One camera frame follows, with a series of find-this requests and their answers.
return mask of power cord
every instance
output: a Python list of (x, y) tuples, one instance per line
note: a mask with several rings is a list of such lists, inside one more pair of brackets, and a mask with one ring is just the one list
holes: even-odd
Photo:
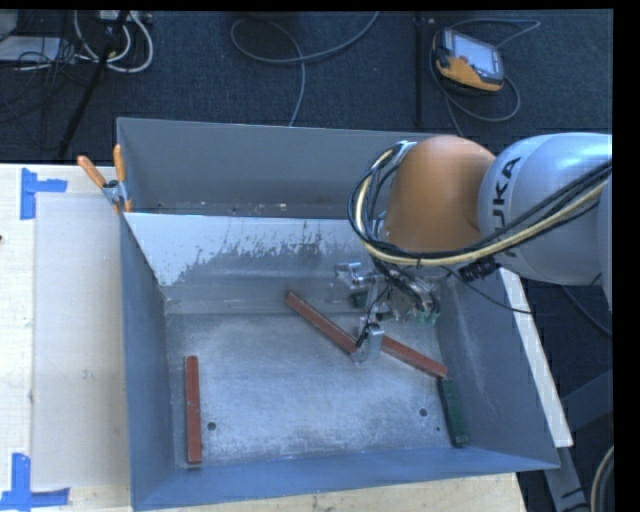
[[(320, 59), (323, 59), (325, 57), (329, 57), (331, 55), (334, 55), (336, 53), (338, 53), (341, 50), (344, 50), (345, 48), (351, 46), (352, 44), (354, 44), (356, 41), (358, 41), (359, 39), (361, 39), (371, 28), (371, 26), (373, 25), (373, 23), (376, 21), (376, 19), (378, 18), (378, 16), (380, 15), (380, 11), (376, 11), (373, 16), (371, 17), (371, 19), (369, 20), (369, 22), (366, 24), (366, 26), (360, 31), (358, 32), (354, 37), (352, 37), (351, 39), (349, 39), (348, 41), (335, 46), (333, 48), (329, 48), (327, 50), (323, 50), (321, 52), (316, 52), (316, 53), (312, 53), (309, 55), (304, 55), (302, 53), (302, 50), (300, 49), (300, 45), (297, 43), (297, 41), (294, 39), (294, 37), (287, 32), (281, 25), (279, 25), (278, 23), (276, 23), (275, 21), (272, 20), (268, 20), (268, 19), (257, 19), (256, 17), (252, 17), (252, 18), (240, 18), (238, 20), (236, 20), (233, 25), (231, 26), (231, 31), (230, 31), (230, 37), (231, 37), (231, 42), (233, 43), (233, 45), (244, 55), (246, 55), (247, 57), (253, 59), (253, 60), (257, 60), (259, 62), (264, 62), (266, 64), (284, 64), (284, 65), (289, 65), (289, 64), (296, 64), (299, 63), (300, 64), (300, 69), (301, 69), (301, 84), (300, 84), (300, 93), (298, 94), (298, 101), (296, 102), (296, 106), (293, 112), (293, 115), (291, 116), (288, 126), (293, 126), (296, 118), (298, 116), (298, 112), (300, 110), (300, 105), (302, 104), (302, 98), (304, 96), (304, 92), (305, 92), (305, 86), (306, 86), (306, 69), (305, 69), (305, 63), (308, 63), (310, 61), (317, 61)], [(239, 25), (246, 23), (247, 21), (255, 21), (255, 22), (261, 22), (261, 23), (268, 23), (269, 25), (275, 27), (276, 29), (280, 30), (283, 34), (285, 34), (289, 40), (291, 41), (291, 43), (293, 44), (293, 46), (296, 49), (296, 52), (298, 54), (297, 57), (291, 57), (291, 58), (282, 58), (282, 59), (274, 59), (274, 58), (268, 58), (268, 57), (262, 57), (260, 55), (256, 55), (255, 53), (251, 53), (248, 50), (246, 50), (245, 48), (242, 47), (242, 45), (238, 42), (238, 39), (236, 37), (236, 29)]]
[[(131, 33), (129, 32), (129, 29), (126, 26), (122, 27), (122, 33), (124, 34), (125, 41), (126, 41), (125, 47), (120, 53), (112, 57), (109, 57), (107, 59), (107, 64), (106, 64), (107, 69), (116, 71), (118, 73), (140, 73), (141, 71), (144, 71), (145, 69), (147, 69), (153, 62), (154, 49), (153, 49), (153, 40), (151, 38), (151, 34), (147, 30), (147, 27), (144, 26), (144, 23), (140, 21), (140, 17), (138, 16), (138, 14), (132, 11), (129, 13), (129, 18), (133, 20), (137, 28), (140, 30), (140, 32), (142, 32), (144, 36), (146, 47), (147, 47), (147, 58), (141, 65), (134, 66), (134, 67), (119, 66), (114, 64), (114, 62), (121, 61), (122, 59), (127, 57), (127, 55), (129, 54), (129, 51), (132, 48)], [(84, 55), (82, 52), (78, 52), (75, 54), (75, 57), (80, 60), (86, 60), (86, 61), (97, 63), (100, 60), (100, 57), (87, 43), (84, 37), (84, 34), (80, 29), (80, 24), (78, 22), (77, 9), (73, 11), (73, 26), (75, 29), (76, 36), (80, 40), (81, 50), (86, 52), (87, 54), (87, 55)]]
[[(449, 28), (454, 28), (454, 27), (459, 27), (461, 25), (469, 25), (472, 23), (503, 23), (503, 24), (508, 24), (508, 25), (520, 25), (522, 23), (531, 23), (532, 26), (527, 27), (525, 29), (520, 30), (519, 32), (512, 34), (511, 36), (507, 37), (506, 39), (503, 39), (500, 43), (498, 43), (497, 45), (495, 45), (496, 48), (500, 48), (502, 46), (504, 46), (506, 43), (508, 43), (509, 41), (512, 41), (513, 39), (515, 39), (516, 37), (519, 37), (523, 34), (526, 34), (527, 32), (534, 30), (536, 28), (538, 28), (540, 26), (540, 22), (537, 20), (505, 20), (505, 19), (501, 19), (501, 18), (475, 18), (475, 19), (470, 19), (470, 20), (463, 20), (463, 21), (459, 21), (457, 23), (454, 23), (453, 25), (449, 25)], [(520, 91), (518, 90), (518, 88), (516, 87), (515, 83), (508, 77), (505, 75), (504, 80), (505, 82), (509, 85), (509, 87), (511, 88), (511, 90), (513, 91), (514, 95), (515, 95), (515, 105), (513, 107), (513, 109), (511, 110), (511, 112), (507, 115), (504, 116), (500, 116), (500, 117), (488, 117), (488, 116), (483, 116), (480, 114), (477, 114), (475, 112), (470, 111), (469, 109), (465, 108), (460, 102), (456, 101), (453, 96), (450, 94), (449, 90), (447, 90), (447, 88), (445, 86), (443, 86), (440, 83), (440, 80), (438, 80), (435, 71), (433, 69), (433, 49), (431, 48), (431, 46), (429, 47), (429, 69), (431, 71), (431, 76), (433, 77), (433, 80), (435, 81), (436, 85), (438, 86), (438, 89), (440, 89), (440, 91), (442, 92), (442, 94), (444, 95), (445, 98), (445, 105), (447, 107), (447, 111), (449, 112), (449, 116), (451, 118), (451, 121), (453, 122), (455, 128), (456, 128), (456, 132), (458, 133), (458, 135), (460, 137), (464, 137), (464, 134), (462, 132), (462, 129), (460, 128), (460, 125), (458, 124), (458, 121), (456, 120), (456, 117), (453, 113), (453, 109), (452, 109), (452, 105), (455, 106), (456, 108), (458, 108), (459, 110), (461, 110), (462, 112), (464, 112), (465, 114), (467, 114), (468, 116), (471, 116), (475, 119), (478, 119), (480, 121), (485, 121), (488, 123), (502, 123), (504, 121), (508, 121), (509, 119), (512, 119), (520, 110), (520, 105), (521, 105), (521, 98), (520, 98)]]
[(591, 484), (591, 512), (604, 512), (607, 486), (613, 474), (613, 445), (600, 462)]

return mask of black floor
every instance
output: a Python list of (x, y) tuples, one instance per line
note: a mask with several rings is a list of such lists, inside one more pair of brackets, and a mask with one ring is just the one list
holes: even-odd
[[(99, 53), (110, 39), (95, 13), (80, 12), (78, 26)], [(21, 10), (16, 33), (62, 37), (71, 55), (81, 44), (73, 14)], [(500, 46), (508, 77), (500, 93), (452, 96), (458, 106), (450, 103), (449, 110), (429, 67), (417, 65), (416, 58), (426, 61), (436, 30), (469, 20), (474, 22), (459, 30), (494, 45), (532, 29)], [(368, 11), (151, 11), (144, 26), (153, 41), (151, 65), (137, 73), (107, 69), (77, 123), (74, 114), (95, 76), (95, 62), (58, 62), (37, 71), (26, 69), (31, 65), (27, 55), (19, 63), (0, 63), (0, 162), (74, 163), (85, 153), (97, 164), (111, 165), (119, 116), (458, 133), (496, 154), (534, 135), (612, 132), (612, 9), (383, 11), (377, 16)], [(143, 32), (128, 27), (131, 51), (114, 66), (140, 66), (149, 55)], [(262, 60), (243, 53), (234, 37), (240, 48)], [(122, 39), (116, 39), (116, 53), (122, 48)], [(341, 49), (326, 52), (330, 48)], [(317, 57), (304, 67), (273, 62), (299, 53)], [(612, 339), (589, 318), (611, 328), (599, 288), (571, 290), (588, 316), (558, 286), (525, 285), (561, 397), (612, 368)], [(582, 427), (575, 441), (576, 470), (589, 491), (613, 442), (613, 417)], [(519, 478), (530, 512), (553, 510), (542, 473)]]

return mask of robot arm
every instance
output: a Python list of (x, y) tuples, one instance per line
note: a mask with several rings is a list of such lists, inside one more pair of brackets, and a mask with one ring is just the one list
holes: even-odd
[(349, 218), (387, 270), (418, 268), (428, 280), (445, 265), (502, 266), (555, 284), (600, 284), (612, 307), (611, 143), (605, 134), (542, 135), (494, 157), (449, 135), (402, 142), (355, 187)]

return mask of white cable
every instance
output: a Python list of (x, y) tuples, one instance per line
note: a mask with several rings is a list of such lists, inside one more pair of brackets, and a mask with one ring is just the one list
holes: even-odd
[[(74, 9), (74, 11), (73, 11), (73, 26), (75, 28), (76, 35), (78, 36), (78, 39), (80, 39), (80, 41), (82, 42), (82, 48), (89, 54), (88, 57), (86, 55), (76, 54), (76, 57), (78, 59), (90, 60), (92, 62), (98, 62), (100, 60), (100, 57), (87, 44), (87, 42), (84, 39), (84, 35), (82, 34), (82, 31), (80, 30), (80, 25), (78, 24), (78, 10), (77, 9)], [(126, 57), (127, 53), (129, 53), (129, 50), (131, 49), (131, 34), (129, 34), (129, 30), (127, 29), (127, 27), (122, 27), (122, 30), (123, 30), (125, 38), (127, 40), (125, 48), (124, 48), (124, 50), (122, 50), (120, 55), (116, 55), (115, 57), (111, 57), (111, 58), (107, 59), (108, 63), (116, 62), (116, 61)]]
[(602, 462), (598, 466), (598, 471), (596, 471), (596, 475), (593, 478), (593, 483), (591, 484), (591, 512), (598, 512), (598, 503), (596, 503), (598, 498), (598, 487), (600, 487), (600, 481), (602, 480), (602, 475), (605, 471), (605, 468), (609, 465), (609, 461), (613, 458), (613, 445), (607, 453), (605, 454)]
[[(147, 43), (147, 48), (148, 48), (148, 55), (147, 55), (147, 58), (144, 61), (144, 63), (142, 63), (140, 66), (135, 67), (135, 68), (125, 68), (125, 67), (116, 66), (115, 64), (113, 64), (113, 62), (121, 60), (122, 58), (124, 58), (127, 55), (127, 53), (129, 53), (129, 51), (131, 49), (131, 35), (129, 34), (129, 30), (127, 29), (127, 27), (123, 26), (122, 29), (123, 29), (125, 37), (127, 39), (126, 47), (122, 51), (122, 53), (120, 53), (119, 55), (116, 55), (115, 57), (107, 59), (107, 68), (111, 69), (112, 71), (117, 71), (118, 73), (139, 73), (140, 71), (144, 71), (145, 69), (147, 69), (151, 65), (151, 62), (153, 61), (153, 41), (151, 39), (151, 34), (147, 30), (147, 27), (144, 26), (144, 23), (142, 23), (140, 21), (140, 18), (138, 17), (138, 15), (136, 13), (132, 12), (132, 13), (129, 14), (129, 16), (131, 17), (133, 22), (138, 26), (140, 31), (144, 34), (144, 37), (145, 37), (145, 40), (146, 40), (146, 43)], [(82, 35), (82, 32), (80, 31), (80, 26), (78, 25), (78, 11), (77, 10), (74, 11), (74, 20), (73, 21), (74, 21), (74, 26), (75, 26), (75, 29), (76, 29), (76, 34), (80, 38), (80, 40), (82, 41), (82, 47), (90, 55), (90, 57), (86, 57), (84, 55), (77, 55), (77, 57), (81, 58), (81, 59), (91, 60), (93, 62), (97, 62), (99, 60), (98, 55), (85, 42), (84, 36)]]

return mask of wooden stick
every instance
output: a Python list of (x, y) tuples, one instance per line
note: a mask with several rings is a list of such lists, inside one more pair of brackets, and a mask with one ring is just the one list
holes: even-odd
[[(340, 327), (334, 324), (326, 316), (316, 311), (295, 293), (289, 292), (285, 299), (287, 305), (297, 312), (307, 322), (319, 329), (324, 335), (329, 337), (334, 343), (342, 347), (345, 352), (352, 354), (357, 350), (356, 340), (344, 332)], [(431, 359), (430, 357), (413, 350), (393, 338), (384, 335), (382, 337), (381, 350), (392, 357), (413, 366), (414, 368), (437, 377), (444, 378), (447, 375), (448, 368)]]
[(196, 356), (187, 356), (184, 377), (187, 410), (187, 462), (199, 464), (202, 462), (202, 430), (200, 426), (200, 377)]

